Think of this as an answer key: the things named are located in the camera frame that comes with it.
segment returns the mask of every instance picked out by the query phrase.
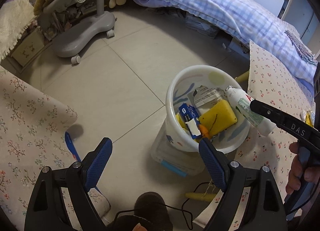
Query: hand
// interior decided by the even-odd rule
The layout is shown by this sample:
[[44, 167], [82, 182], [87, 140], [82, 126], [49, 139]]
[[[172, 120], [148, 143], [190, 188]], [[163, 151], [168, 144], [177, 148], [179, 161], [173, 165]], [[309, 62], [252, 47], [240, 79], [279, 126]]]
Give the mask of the hand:
[[[290, 144], [289, 150], [294, 154], [298, 154], [299, 153], [299, 144], [298, 143]], [[288, 183], [287, 183], [287, 186], [285, 187], [285, 191], [289, 195], [291, 195], [294, 190], [300, 189], [301, 183], [300, 183], [299, 176], [302, 175], [302, 173], [303, 173], [302, 165], [299, 162], [298, 155], [296, 155], [293, 158], [293, 161], [291, 164], [291, 170], [289, 171]], [[317, 184], [319, 177], [320, 177], [320, 166], [309, 167], [304, 172], [304, 179], [307, 182], [313, 182], [313, 183]]]

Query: tiled floor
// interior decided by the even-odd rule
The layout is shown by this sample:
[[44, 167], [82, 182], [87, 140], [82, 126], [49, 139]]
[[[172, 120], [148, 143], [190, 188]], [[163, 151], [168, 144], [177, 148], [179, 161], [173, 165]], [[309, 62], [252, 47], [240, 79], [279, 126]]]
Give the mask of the tiled floor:
[[[233, 77], [249, 69], [248, 60], [162, 15], [131, 7], [114, 14], [115, 37], [98, 34], [82, 51], [79, 65], [72, 66], [70, 59], [59, 58], [48, 48], [21, 75], [78, 112], [69, 132], [81, 158], [103, 137], [113, 141], [112, 156], [98, 183], [111, 203], [109, 221], [119, 210], [132, 209], [146, 191], [156, 191], [168, 205], [181, 207], [184, 192], [210, 179], [205, 171], [179, 177], [150, 156], [174, 76], [196, 64], [216, 66]], [[206, 206], [192, 201], [186, 209], [196, 216]], [[170, 215], [175, 230], [187, 229], [181, 212], [170, 210]]]

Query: blue plaid blanket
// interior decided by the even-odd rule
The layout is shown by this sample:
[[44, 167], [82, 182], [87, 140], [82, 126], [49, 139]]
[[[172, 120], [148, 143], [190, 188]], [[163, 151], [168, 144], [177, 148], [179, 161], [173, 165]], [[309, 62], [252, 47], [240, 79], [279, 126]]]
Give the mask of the blue plaid blanket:
[[158, 0], [216, 25], [249, 46], [250, 40], [276, 56], [313, 94], [316, 65], [302, 59], [286, 30], [297, 30], [253, 0]]

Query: caster wheel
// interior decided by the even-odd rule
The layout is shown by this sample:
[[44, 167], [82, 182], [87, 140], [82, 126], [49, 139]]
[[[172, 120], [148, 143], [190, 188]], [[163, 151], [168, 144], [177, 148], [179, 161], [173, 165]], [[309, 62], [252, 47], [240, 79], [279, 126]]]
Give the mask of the caster wheel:
[[73, 65], [79, 64], [81, 61], [81, 57], [79, 55], [76, 55], [74, 57], [71, 58], [71, 63]]
[[107, 38], [111, 38], [115, 36], [115, 32], [113, 29], [107, 31]]

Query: floral fabric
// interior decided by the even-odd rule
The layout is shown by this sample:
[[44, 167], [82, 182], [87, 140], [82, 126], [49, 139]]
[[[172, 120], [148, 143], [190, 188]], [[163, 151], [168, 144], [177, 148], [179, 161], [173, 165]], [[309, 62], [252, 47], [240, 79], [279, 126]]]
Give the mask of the floral fabric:
[[[311, 93], [297, 81], [279, 59], [270, 52], [250, 42], [250, 72], [248, 94], [259, 101], [274, 106], [300, 119], [302, 110], [315, 108]], [[262, 136], [251, 126], [244, 143], [238, 148], [235, 160], [246, 168], [260, 169], [267, 165], [276, 180], [282, 199], [285, 198], [285, 186], [294, 158], [289, 144], [296, 138], [275, 128], [267, 137]], [[245, 188], [238, 211], [230, 230], [238, 229], [244, 214], [250, 188]], [[219, 191], [213, 202], [196, 220], [205, 226], [217, 208], [222, 192]]]
[[[24, 229], [28, 202], [40, 170], [69, 167], [75, 159], [64, 133], [77, 119], [69, 106], [38, 91], [0, 67], [0, 206], [17, 227]], [[68, 189], [63, 189], [74, 228], [79, 222]], [[89, 196], [100, 216], [109, 204], [95, 189]]]

